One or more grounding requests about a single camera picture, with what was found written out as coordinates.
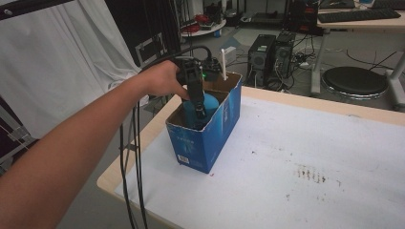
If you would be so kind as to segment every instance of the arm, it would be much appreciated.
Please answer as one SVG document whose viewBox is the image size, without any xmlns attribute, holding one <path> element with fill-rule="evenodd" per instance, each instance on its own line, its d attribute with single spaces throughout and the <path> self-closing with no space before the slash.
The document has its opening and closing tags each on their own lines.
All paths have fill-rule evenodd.
<svg viewBox="0 0 405 229">
<path fill-rule="evenodd" d="M 0 178 L 0 227 L 55 227 L 142 97 L 188 99 L 177 70 L 165 61 L 126 80 L 38 141 Z"/>
</svg>

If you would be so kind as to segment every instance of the table leg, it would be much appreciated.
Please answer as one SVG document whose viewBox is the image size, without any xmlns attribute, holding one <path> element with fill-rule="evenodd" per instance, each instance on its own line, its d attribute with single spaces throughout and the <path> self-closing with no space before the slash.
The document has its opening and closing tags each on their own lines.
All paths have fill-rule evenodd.
<svg viewBox="0 0 405 229">
<path fill-rule="evenodd" d="M 401 76 L 404 70 L 405 70 L 405 53 L 402 54 L 393 71 L 385 72 L 388 78 L 390 89 L 393 92 L 394 107 L 396 109 L 405 108 L 405 93 L 401 85 L 401 82 L 399 82 L 399 77 Z"/>
<path fill-rule="evenodd" d="M 319 95 L 321 93 L 321 62 L 325 52 L 325 45 L 330 36 L 330 29 L 324 30 L 322 37 L 321 47 L 318 55 L 316 56 L 315 65 L 312 67 L 311 81 L 310 81 L 310 95 Z"/>
</svg>

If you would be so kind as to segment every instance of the cardboard box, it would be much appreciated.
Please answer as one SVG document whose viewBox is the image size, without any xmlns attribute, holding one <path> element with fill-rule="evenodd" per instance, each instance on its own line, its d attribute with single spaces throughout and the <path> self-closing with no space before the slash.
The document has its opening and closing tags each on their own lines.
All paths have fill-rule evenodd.
<svg viewBox="0 0 405 229">
<path fill-rule="evenodd" d="M 208 174 L 225 145 L 241 112 L 241 80 L 238 73 L 227 73 L 228 79 L 204 82 L 206 93 L 214 95 L 220 106 L 206 126 L 196 131 L 186 128 L 182 104 L 166 119 L 177 161 Z"/>
</svg>

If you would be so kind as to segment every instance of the white table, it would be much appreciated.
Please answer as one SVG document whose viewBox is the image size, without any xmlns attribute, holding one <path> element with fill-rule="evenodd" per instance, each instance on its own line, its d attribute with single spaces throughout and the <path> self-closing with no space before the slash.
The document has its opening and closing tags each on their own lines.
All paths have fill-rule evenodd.
<svg viewBox="0 0 405 229">
<path fill-rule="evenodd" d="M 177 97 L 142 131 L 151 218 L 174 228 L 405 224 L 405 114 L 246 87 L 242 95 L 241 119 L 209 175 L 171 152 L 164 120 Z M 121 198 L 120 183 L 117 159 L 97 185 Z"/>
</svg>

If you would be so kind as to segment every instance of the black cable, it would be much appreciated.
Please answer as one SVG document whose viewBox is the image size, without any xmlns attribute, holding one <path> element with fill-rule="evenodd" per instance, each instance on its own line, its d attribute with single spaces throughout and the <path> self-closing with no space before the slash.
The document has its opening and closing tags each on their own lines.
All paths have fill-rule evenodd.
<svg viewBox="0 0 405 229">
<path fill-rule="evenodd" d="M 305 34 L 305 36 L 304 36 L 304 38 L 302 38 L 302 39 L 300 39 L 300 41 L 296 44 L 296 45 L 294 45 L 292 48 L 295 48 L 295 47 L 297 47 L 299 44 L 301 44 L 301 42 L 303 42 L 305 39 L 307 39 L 307 34 Z"/>
<path fill-rule="evenodd" d="M 164 47 L 168 53 L 179 52 L 181 50 L 180 33 L 178 19 L 172 7 L 173 0 L 159 0 L 158 2 L 158 19 Z"/>
<path fill-rule="evenodd" d="M 288 75 L 288 78 L 292 78 L 292 83 L 291 83 L 291 85 L 289 85 L 289 86 L 287 86 L 286 87 L 286 90 L 290 90 L 291 88 L 292 88 L 292 86 L 294 86 L 294 84 L 295 84 L 295 77 L 294 77 L 294 72 L 297 70 L 298 68 L 293 68 L 293 70 L 290 70 L 289 71 L 289 75 Z"/>
<path fill-rule="evenodd" d="M 124 195 L 125 198 L 125 204 L 127 207 L 127 211 L 128 211 L 128 217 L 129 217 L 129 221 L 131 223 L 131 228 L 135 229 L 138 228 L 137 225 L 137 221 L 134 218 L 134 214 L 132 212 L 131 209 L 131 204 L 128 198 L 128 187 L 127 187 L 127 182 L 126 182 L 126 172 L 124 170 L 124 156 L 123 156 L 123 152 L 124 152 L 124 140 L 123 140 L 123 135 L 124 135 L 124 131 L 123 131 L 123 126 L 121 125 L 119 127 L 119 166 L 120 166 L 120 171 L 121 171 L 121 176 L 122 176 L 122 193 Z"/>
<path fill-rule="evenodd" d="M 127 150 L 127 154 L 126 154 L 126 158 L 125 158 L 125 165 L 124 165 L 124 170 L 126 171 L 126 169 L 128 168 L 128 159 L 129 159 L 129 153 L 130 153 L 130 142 L 131 142 L 131 132 L 132 132 L 132 123 L 135 122 L 135 120 L 133 118 L 131 118 L 131 123 L 129 124 L 129 130 L 128 130 L 128 145 L 126 147 Z"/>
<path fill-rule="evenodd" d="M 380 66 L 380 64 L 381 64 L 382 62 L 386 61 L 388 58 L 390 58 L 391 56 L 393 56 L 395 53 L 396 53 L 396 52 L 391 53 L 389 56 L 385 57 L 383 60 L 381 60 L 381 61 L 378 62 L 377 64 L 374 64 L 374 63 L 373 63 L 373 66 L 372 66 L 371 68 L 369 68 L 369 70 L 372 70 L 372 69 L 374 69 L 374 68 L 377 67 L 377 66 Z"/>
<path fill-rule="evenodd" d="M 146 209 L 145 204 L 143 202 L 143 187 L 142 187 L 142 169 L 141 169 L 141 159 L 140 159 L 140 118 L 139 118 L 139 102 L 137 105 L 138 112 L 137 112 L 137 123 L 134 122 L 134 142 L 135 142 L 135 163 L 137 169 L 137 182 L 138 182 L 138 193 L 139 193 L 139 206 L 140 212 L 142 214 L 143 224 L 145 228 L 148 228 L 147 220 L 146 220 Z M 135 120 L 135 108 L 132 111 L 132 118 Z"/>
<path fill-rule="evenodd" d="M 177 53 L 174 53 L 174 54 L 170 54 L 170 55 L 165 56 L 165 57 L 163 57 L 163 58 L 156 59 L 156 60 L 152 61 L 150 64 L 148 64 L 147 66 L 145 66 L 145 67 L 142 69 L 142 72 L 145 71 L 145 70 L 147 70 L 148 68 L 150 68 L 150 67 L 156 65 L 156 64 L 159 64 L 160 62 L 163 62 L 164 60 L 174 59 L 174 58 L 177 57 L 177 56 L 180 56 L 180 55 L 182 55 L 182 54 L 184 54 L 184 53 L 186 53 L 186 52 L 193 51 L 193 50 L 196 50 L 196 49 L 204 49 L 204 50 L 206 50 L 207 59 L 211 59 L 211 58 L 212 58 L 211 50 L 209 50 L 206 46 L 193 46 L 193 47 L 189 47 L 189 48 L 187 48 L 187 49 L 185 49 L 185 50 L 182 50 L 182 51 L 180 51 L 180 52 L 177 52 Z"/>
<path fill-rule="evenodd" d="M 190 19 L 190 9 L 188 8 L 188 1 L 183 1 L 183 4 L 184 4 L 184 6 L 183 6 L 183 15 L 185 17 L 185 18 L 183 18 L 183 20 L 187 19 L 187 16 L 188 16 L 188 20 L 191 20 Z M 193 39 L 190 39 L 191 32 L 187 33 L 187 37 L 189 38 L 188 41 L 190 42 L 190 46 L 192 46 L 193 45 Z"/>
<path fill-rule="evenodd" d="M 247 64 L 249 62 L 237 62 L 237 63 L 230 63 L 228 65 L 226 65 L 227 67 L 232 66 L 232 65 L 239 65 L 239 64 Z"/>
<path fill-rule="evenodd" d="M 145 0 L 142 0 L 142 4 L 143 4 L 144 12 L 145 12 L 146 26 L 147 26 L 147 28 L 149 30 L 149 33 L 151 35 L 151 38 L 152 38 L 153 48 L 155 49 L 155 53 L 156 53 L 157 57 L 159 57 L 160 56 L 160 51 L 159 51 L 158 47 L 156 47 L 157 37 L 153 34 L 152 29 L 151 29 L 152 26 L 151 26 L 150 21 L 149 21 L 148 9 L 146 8 Z"/>
<path fill-rule="evenodd" d="M 392 55 L 393 55 L 393 53 L 390 54 L 387 58 L 383 59 L 383 61 L 387 60 L 387 59 L 388 59 L 389 57 L 391 57 Z M 350 56 L 350 55 L 349 55 L 349 50 L 346 50 L 346 56 L 347 56 L 348 58 L 354 60 L 354 61 L 357 61 L 357 62 L 360 62 L 360 63 L 363 63 L 363 64 L 370 64 L 370 65 L 373 64 L 373 63 L 366 62 L 366 61 L 362 61 L 362 60 L 359 60 L 359 59 L 356 59 L 356 58 Z M 378 64 L 374 65 L 374 66 L 372 67 L 372 69 L 376 69 L 376 68 L 384 68 L 384 69 L 389 69 L 389 70 L 392 70 L 392 69 L 393 69 L 393 68 L 390 68 L 390 67 L 388 67 L 388 66 L 381 65 L 380 63 L 382 63 L 383 61 L 380 61 Z"/>
</svg>

